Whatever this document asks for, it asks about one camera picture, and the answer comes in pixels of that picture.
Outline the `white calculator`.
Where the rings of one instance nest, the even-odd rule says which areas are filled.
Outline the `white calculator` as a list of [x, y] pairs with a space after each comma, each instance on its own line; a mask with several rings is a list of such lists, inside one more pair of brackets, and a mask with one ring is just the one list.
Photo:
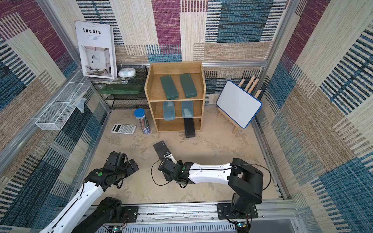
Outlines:
[[137, 126], [130, 124], [115, 124], [111, 129], [111, 133], [123, 134], [123, 135], [133, 135], [135, 133]]

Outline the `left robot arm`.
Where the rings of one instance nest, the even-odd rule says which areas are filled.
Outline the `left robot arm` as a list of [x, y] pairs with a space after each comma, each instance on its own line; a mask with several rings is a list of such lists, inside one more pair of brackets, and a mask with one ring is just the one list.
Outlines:
[[108, 188], [114, 185], [120, 189], [124, 179], [138, 170], [134, 159], [129, 160], [125, 153], [111, 152], [104, 166], [89, 173], [76, 195], [41, 232], [94, 233], [106, 223], [123, 219], [121, 201], [107, 197], [90, 216], [81, 221], [83, 215]]

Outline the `wooden three-tier shelf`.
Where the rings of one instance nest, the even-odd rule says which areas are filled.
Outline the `wooden three-tier shelf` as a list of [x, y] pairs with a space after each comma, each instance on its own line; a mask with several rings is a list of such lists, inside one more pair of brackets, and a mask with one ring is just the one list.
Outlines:
[[[186, 97], [180, 79], [182, 74], [189, 74], [195, 86], [197, 95]], [[164, 118], [163, 103], [168, 102], [161, 78], [170, 77], [178, 93], [178, 98], [172, 99], [175, 108], [175, 119], [167, 121]], [[182, 103], [193, 102], [193, 122], [195, 131], [201, 131], [204, 121], [206, 97], [206, 82], [202, 62], [168, 62], [151, 63], [145, 83], [145, 94], [155, 129], [161, 132], [180, 132], [185, 130], [182, 116]]]

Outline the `dark green pencil case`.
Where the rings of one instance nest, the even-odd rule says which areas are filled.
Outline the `dark green pencil case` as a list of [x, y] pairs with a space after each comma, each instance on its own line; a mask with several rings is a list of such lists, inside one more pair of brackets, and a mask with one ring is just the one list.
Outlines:
[[178, 91], [170, 75], [161, 76], [160, 80], [167, 100], [174, 100], [179, 98]]
[[182, 88], [184, 91], [184, 95], [186, 98], [194, 98], [197, 97], [197, 89], [194, 85], [193, 79], [191, 74], [180, 74], [180, 82], [182, 84]]

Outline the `green cutting mat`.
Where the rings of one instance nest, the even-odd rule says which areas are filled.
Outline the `green cutting mat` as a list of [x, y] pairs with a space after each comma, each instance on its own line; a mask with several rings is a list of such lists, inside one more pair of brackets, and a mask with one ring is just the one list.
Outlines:
[[107, 84], [99, 90], [100, 94], [140, 94], [144, 86], [138, 84]]

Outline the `wooden easel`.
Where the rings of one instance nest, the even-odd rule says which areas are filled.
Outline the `wooden easel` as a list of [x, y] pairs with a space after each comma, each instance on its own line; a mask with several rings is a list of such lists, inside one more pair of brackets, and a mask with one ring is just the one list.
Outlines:
[[[240, 81], [240, 83], [237, 84], [237, 85], [239, 87], [241, 87], [242, 89], [244, 89], [245, 91], [247, 91], [249, 94], [251, 94], [251, 92], [254, 90], [254, 88], [258, 84], [259, 80], [260, 80], [259, 78], [255, 77], [255, 76], [252, 76], [245, 87], [242, 86], [245, 82], [244, 79], [242, 79]], [[261, 93], [261, 90], [258, 90], [255, 94], [251, 94], [251, 95], [253, 95], [255, 98], [258, 99], [258, 96], [259, 96], [260, 93]], [[218, 108], [218, 111], [219, 111], [218, 116], [219, 117], [220, 116], [225, 116], [225, 118], [227, 118], [235, 126], [235, 128], [233, 130], [233, 134], [235, 134], [239, 129], [242, 129], [227, 114], [225, 114], [219, 107], [217, 107], [217, 108]]]

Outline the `Inedia magazine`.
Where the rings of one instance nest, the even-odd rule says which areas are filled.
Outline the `Inedia magazine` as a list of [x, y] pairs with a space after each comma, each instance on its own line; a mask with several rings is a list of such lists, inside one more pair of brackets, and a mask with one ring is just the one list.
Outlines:
[[101, 79], [117, 78], [113, 27], [76, 21], [75, 29], [83, 75]]

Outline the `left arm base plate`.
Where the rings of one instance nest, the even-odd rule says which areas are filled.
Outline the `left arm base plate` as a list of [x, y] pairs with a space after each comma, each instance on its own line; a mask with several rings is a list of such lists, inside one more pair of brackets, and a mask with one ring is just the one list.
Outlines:
[[123, 206], [118, 223], [135, 223], [138, 217], [138, 206]]

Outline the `light teal pencil case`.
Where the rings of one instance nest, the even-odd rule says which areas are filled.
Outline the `light teal pencil case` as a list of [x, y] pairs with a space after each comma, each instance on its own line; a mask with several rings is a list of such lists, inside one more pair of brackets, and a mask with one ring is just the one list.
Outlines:
[[193, 101], [183, 101], [181, 103], [182, 117], [185, 119], [193, 118]]
[[174, 102], [163, 102], [163, 118], [165, 121], [175, 120]]

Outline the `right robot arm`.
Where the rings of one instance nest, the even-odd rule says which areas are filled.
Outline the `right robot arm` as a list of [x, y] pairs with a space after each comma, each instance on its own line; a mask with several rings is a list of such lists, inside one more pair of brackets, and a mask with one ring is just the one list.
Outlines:
[[158, 170], [167, 182], [175, 181], [181, 188], [189, 184], [218, 183], [229, 186], [233, 197], [228, 211], [221, 210], [227, 219], [257, 218], [256, 205], [262, 203], [264, 174], [242, 159], [234, 158], [223, 165], [200, 165], [174, 162], [170, 158], [160, 161]]

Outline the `black pencil case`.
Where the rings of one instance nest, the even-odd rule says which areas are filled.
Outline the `black pencil case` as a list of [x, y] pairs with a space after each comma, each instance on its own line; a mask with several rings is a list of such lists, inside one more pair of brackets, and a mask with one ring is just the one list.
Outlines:
[[160, 161], [163, 161], [164, 159], [166, 159], [167, 157], [172, 155], [172, 153], [170, 152], [170, 150], [168, 149], [168, 147], [166, 146], [164, 141], [160, 141], [160, 142], [154, 144], [153, 147], [154, 147]]
[[184, 119], [185, 136], [186, 138], [192, 138], [196, 136], [195, 125], [193, 118]]

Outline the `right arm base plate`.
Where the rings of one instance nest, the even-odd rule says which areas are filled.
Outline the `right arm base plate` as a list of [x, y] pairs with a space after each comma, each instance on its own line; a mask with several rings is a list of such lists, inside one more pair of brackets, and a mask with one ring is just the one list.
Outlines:
[[231, 221], [233, 221], [235, 219], [258, 218], [257, 208], [256, 208], [256, 205], [253, 203], [248, 205], [245, 212], [234, 210], [231, 207], [231, 203], [218, 203], [216, 207], [217, 207], [218, 218], [222, 220], [230, 219]]

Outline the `blue-lid pencil canister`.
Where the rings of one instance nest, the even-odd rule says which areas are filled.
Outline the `blue-lid pencil canister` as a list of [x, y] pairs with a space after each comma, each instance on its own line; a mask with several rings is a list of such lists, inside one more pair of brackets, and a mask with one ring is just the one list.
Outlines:
[[142, 108], [138, 108], [134, 111], [135, 118], [139, 121], [140, 127], [144, 134], [149, 134], [151, 132], [150, 125], [146, 118], [145, 110]]

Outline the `white round device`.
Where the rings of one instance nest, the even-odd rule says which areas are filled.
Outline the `white round device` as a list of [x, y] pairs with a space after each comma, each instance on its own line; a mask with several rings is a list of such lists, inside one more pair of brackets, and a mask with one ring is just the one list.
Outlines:
[[136, 76], [136, 69], [134, 68], [122, 68], [118, 72], [118, 76], [121, 78], [133, 78]]

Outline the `aluminium front rail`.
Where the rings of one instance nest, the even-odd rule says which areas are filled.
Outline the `aluminium front rail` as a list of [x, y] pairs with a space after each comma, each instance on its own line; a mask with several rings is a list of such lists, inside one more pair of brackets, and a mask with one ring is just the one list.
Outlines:
[[304, 221], [289, 200], [266, 200], [257, 204], [258, 218], [222, 220], [218, 203], [124, 204], [138, 206], [135, 223], [113, 221], [97, 233], [306, 233]]

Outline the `white board blue frame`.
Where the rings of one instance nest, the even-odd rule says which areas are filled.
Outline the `white board blue frame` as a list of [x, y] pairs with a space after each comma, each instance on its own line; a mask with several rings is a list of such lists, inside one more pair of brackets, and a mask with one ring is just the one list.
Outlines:
[[262, 107], [262, 102], [228, 80], [216, 105], [239, 127], [245, 129]]

